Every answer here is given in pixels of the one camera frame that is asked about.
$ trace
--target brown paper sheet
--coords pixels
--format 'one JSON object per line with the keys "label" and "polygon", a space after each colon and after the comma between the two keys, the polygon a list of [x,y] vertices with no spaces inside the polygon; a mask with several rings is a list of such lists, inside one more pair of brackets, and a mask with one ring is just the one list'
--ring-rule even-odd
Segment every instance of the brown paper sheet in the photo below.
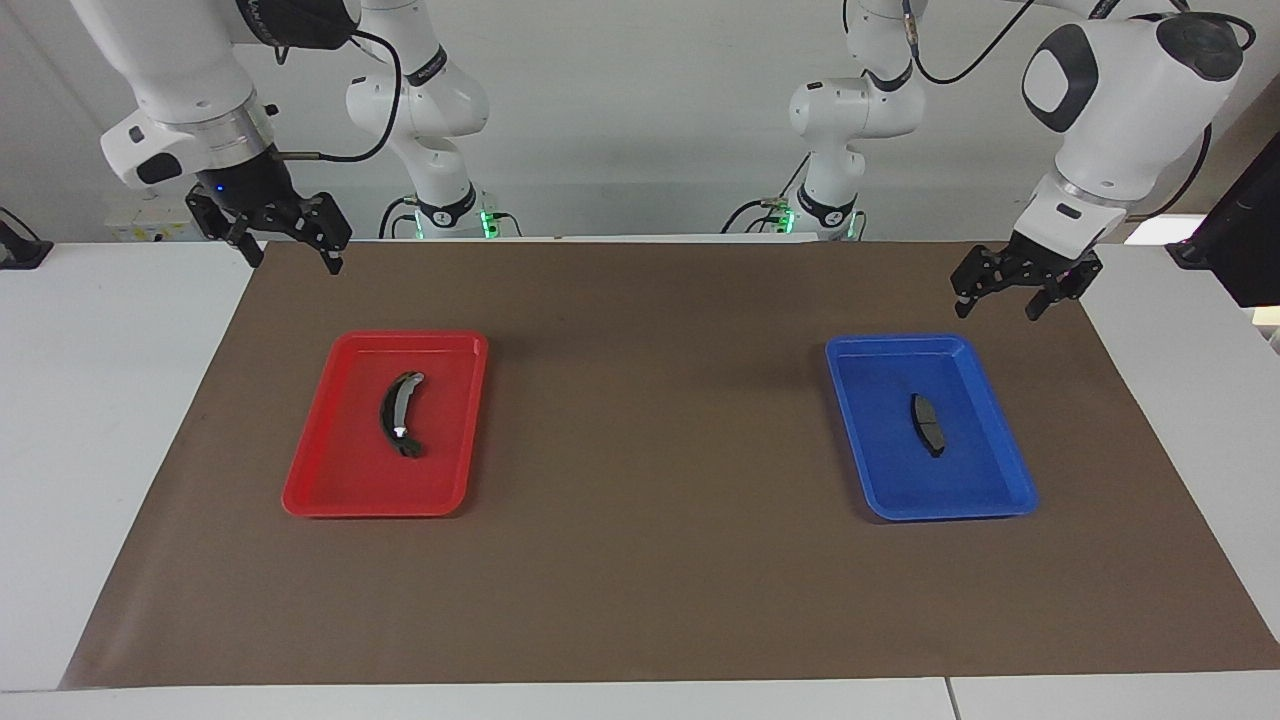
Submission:
{"label": "brown paper sheet", "polygon": [[[63,685],[733,680],[1280,667],[1084,313],[957,320],[961,245],[273,245]],[[493,343],[454,519],[280,489],[330,343]],[[823,360],[959,332],[1042,497],[890,525]]]}

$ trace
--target cable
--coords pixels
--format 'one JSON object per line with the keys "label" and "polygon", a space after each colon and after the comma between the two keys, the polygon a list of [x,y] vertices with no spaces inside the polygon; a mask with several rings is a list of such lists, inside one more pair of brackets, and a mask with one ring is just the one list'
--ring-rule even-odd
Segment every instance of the cable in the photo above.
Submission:
{"label": "cable", "polygon": [[376,145],[360,155],[326,155],[321,152],[320,159],[326,163],[364,163],[374,155],[378,155],[378,152],[387,146],[387,141],[390,140],[392,131],[396,129],[396,115],[399,114],[399,96],[404,90],[404,69],[401,67],[399,53],[396,51],[396,46],[381,37],[362,29],[353,31],[351,35],[355,37],[364,37],[370,42],[376,42],[392,54],[392,65],[396,68],[396,95],[392,96],[392,111],[390,115],[387,117],[387,129],[383,131],[383,136],[378,138]]}
{"label": "cable", "polygon": [[764,208],[764,201],[763,200],[753,200],[753,201],[748,202],[746,205],[742,205],[737,210],[733,210],[733,214],[728,217],[728,220],[724,223],[724,227],[721,228],[721,234],[728,234],[728,229],[731,227],[733,227],[733,223],[736,223],[737,219],[741,218],[742,214],[746,213],[748,210],[750,210],[751,208]]}
{"label": "cable", "polygon": [[404,220],[408,220],[411,223],[416,223],[417,222],[417,215],[401,215],[399,218],[396,218],[396,222],[392,223],[392,240],[396,240],[396,225],[401,224]]}
{"label": "cable", "polygon": [[852,224],[855,224],[855,225],[858,224],[858,218],[859,217],[861,217],[861,219],[863,219],[863,227],[858,228],[858,237],[856,238],[854,238],[854,237],[849,238],[849,240],[852,240],[854,242],[861,242],[863,241],[863,236],[867,234],[867,213],[864,213],[861,210],[855,210],[854,211]]}
{"label": "cable", "polygon": [[1097,5],[1093,6],[1093,12],[1089,13],[1089,19],[1098,20],[1106,18],[1107,15],[1111,14],[1111,10],[1116,9],[1116,5],[1119,4],[1120,0],[1101,0]]}
{"label": "cable", "polygon": [[1146,215],[1134,215],[1133,218],[1129,218],[1129,220],[1146,222],[1152,218],[1158,218],[1165,213],[1167,213],[1174,205],[1176,205],[1178,201],[1181,200],[1184,195],[1187,195],[1187,191],[1190,190],[1192,184],[1196,182],[1196,178],[1199,177],[1199,172],[1204,168],[1204,160],[1208,158],[1208,146],[1211,142],[1213,142],[1213,126],[1207,126],[1204,128],[1204,141],[1201,143],[1199,156],[1196,158],[1196,164],[1192,167],[1190,174],[1187,176],[1187,181],[1184,181],[1183,186],[1178,188],[1178,192],[1175,192],[1174,196],[1169,199],[1169,202],[1161,205],[1160,209],[1156,210],[1155,213],[1147,213]]}
{"label": "cable", "polygon": [[767,225],[769,223],[776,223],[776,222],[778,222],[778,219],[774,218],[773,215],[765,215],[763,218],[756,218],[751,224],[746,225],[746,232],[750,233],[751,231],[754,231],[755,225],[760,225],[760,232],[764,232],[764,225]]}
{"label": "cable", "polygon": [[520,229],[520,219],[517,219],[511,213],[494,213],[493,219],[495,220],[511,220],[516,225],[516,234],[525,237],[525,231]]}
{"label": "cable", "polygon": [[[929,73],[929,70],[924,69],[924,63],[920,61],[920,40],[919,36],[914,32],[915,20],[913,19],[909,23],[910,29],[908,31],[908,40],[911,41],[913,37],[915,38],[914,41],[911,41],[911,59],[915,61],[915,67],[916,69],[920,70],[920,74],[924,76],[924,79],[932,82],[933,85],[952,85],[960,82],[964,78],[966,78],[969,73],[978,69],[978,65],[986,61],[987,56],[989,56],[996,50],[996,47],[1001,44],[1001,41],[1005,40],[1005,36],[1007,36],[1009,32],[1014,29],[1014,26],[1016,26],[1018,22],[1023,19],[1023,17],[1027,14],[1028,10],[1032,9],[1032,5],[1034,4],[1036,0],[1027,0],[1025,3],[1023,3],[1023,6],[1018,10],[1018,13],[1009,20],[1007,24],[1005,24],[1005,29],[1000,31],[1000,35],[997,35],[996,38],[991,41],[991,45],[987,45],[987,49],[982,51],[982,55],[978,55],[978,59],[974,60],[960,74],[948,78],[933,77]],[[911,0],[902,0],[902,14],[905,17],[914,18],[914,13],[911,12]]]}
{"label": "cable", "polygon": [[9,215],[10,218],[13,218],[13,222],[15,222],[19,225],[22,225],[22,229],[27,231],[27,234],[31,236],[31,240],[35,240],[36,242],[41,242],[40,236],[36,234],[36,231],[31,229],[31,225],[28,225],[27,223],[22,222],[22,218],[19,218],[18,215],[14,215],[12,211],[9,211],[8,208],[0,208],[0,213],[4,213],[5,215]]}
{"label": "cable", "polygon": [[387,223],[392,222],[392,213],[394,213],[401,205],[412,204],[413,199],[411,197],[397,197],[394,202],[387,206],[387,210],[383,213],[383,222],[378,225],[378,240],[387,237]]}
{"label": "cable", "polygon": [[[301,8],[297,8],[296,5],[292,5],[292,6],[297,12],[300,12],[300,13],[306,13],[306,10],[302,10]],[[317,20],[324,20],[324,18],[320,18],[319,15],[312,15],[311,13],[306,13],[306,14],[311,15],[312,18],[315,18]],[[371,32],[365,32],[362,29],[352,31],[351,35],[353,37],[364,37],[365,40],[367,40],[370,42],[376,42],[378,45],[381,45],[383,47],[385,47],[387,51],[390,53],[390,55],[392,55],[392,65],[396,68],[396,95],[392,96],[392,111],[387,117],[387,128],[383,131],[383,136],[380,138],[378,138],[378,142],[372,147],[370,147],[369,150],[361,152],[360,155],[329,155],[326,152],[276,152],[276,155],[275,155],[276,159],[279,159],[279,160],[323,160],[325,163],[364,163],[365,160],[372,158],[374,155],[378,155],[381,151],[383,147],[387,147],[387,141],[390,140],[392,131],[396,129],[396,117],[399,114],[401,92],[403,92],[403,90],[404,90],[404,68],[401,64],[399,53],[396,51],[396,46],[392,45],[390,42],[388,42],[387,40],[383,40],[381,37],[378,37],[376,35],[374,35]]]}
{"label": "cable", "polygon": [[804,167],[809,164],[809,158],[813,158],[813,152],[806,154],[804,156],[804,160],[800,160],[800,165],[796,168],[796,172],[791,173],[791,179],[787,181],[786,187],[782,188],[782,192],[778,193],[778,197],[787,196],[787,192],[791,190],[791,186],[796,182],[796,178],[800,177],[800,172],[804,170]]}
{"label": "cable", "polygon": [[1248,40],[1245,40],[1244,45],[1240,46],[1242,51],[1253,47],[1253,44],[1258,41],[1257,28],[1254,28],[1252,24],[1249,24],[1247,20],[1242,18],[1238,18],[1235,15],[1229,15],[1226,13],[1201,13],[1198,10],[1192,14],[1210,20],[1220,20],[1243,29],[1244,35],[1248,36]]}

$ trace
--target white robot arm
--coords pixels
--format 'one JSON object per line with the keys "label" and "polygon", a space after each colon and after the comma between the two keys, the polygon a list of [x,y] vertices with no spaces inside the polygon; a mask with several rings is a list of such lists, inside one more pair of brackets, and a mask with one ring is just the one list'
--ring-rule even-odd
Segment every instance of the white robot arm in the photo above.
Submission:
{"label": "white robot arm", "polygon": [[[1062,150],[1010,246],[974,249],[952,275],[961,316],[979,297],[1014,284],[1042,288],[1028,306],[1033,319],[1079,297],[1101,270],[1093,245],[1212,122],[1243,63],[1228,22],[1190,13],[1183,0],[1036,4],[1088,18],[1053,32],[1023,81],[1028,108],[1062,133]],[[850,0],[849,50],[867,72],[809,83],[792,97],[792,126],[812,151],[810,170],[788,197],[795,231],[844,237],[865,172],[850,143],[919,127],[923,73],[914,70],[925,8],[925,0]]]}
{"label": "white robot arm", "polygon": [[[435,37],[422,0],[364,0],[361,29],[389,41],[401,55],[404,82],[388,146],[413,182],[419,227],[428,237],[466,237],[490,232],[483,218],[484,192],[467,176],[462,154],[449,137],[474,135],[489,122],[489,99],[462,72]],[[384,63],[388,53],[364,46]],[[356,78],[347,90],[347,111],[366,132],[379,135],[396,92],[387,73]]]}
{"label": "white robot arm", "polygon": [[[915,77],[901,0],[850,0],[849,51],[867,72],[810,82],[791,97],[791,127],[809,143],[809,172],[787,197],[794,232],[845,237],[867,160],[855,140],[897,137],[924,119],[924,88]],[[916,18],[928,0],[913,3]]]}
{"label": "white robot arm", "polygon": [[[360,18],[355,0],[234,3],[243,23],[237,29],[247,26],[276,47],[340,47]],[[262,254],[248,231],[280,232],[316,249],[330,273],[342,269],[351,225],[328,193],[303,199],[294,191],[268,111],[232,55],[227,8],[215,0],[72,5],[138,101],[102,136],[108,163],[125,184],[145,188],[195,173],[187,204],[206,237],[257,266]]]}
{"label": "white robot arm", "polygon": [[952,275],[961,318],[1011,286],[1039,288],[1027,306],[1032,320],[1079,299],[1102,270],[1093,246],[1198,137],[1208,140],[1244,63],[1235,32],[1212,13],[1121,8],[1125,19],[1060,27],[1032,56],[1023,95],[1062,135],[1062,149],[1009,245],[974,247]]}

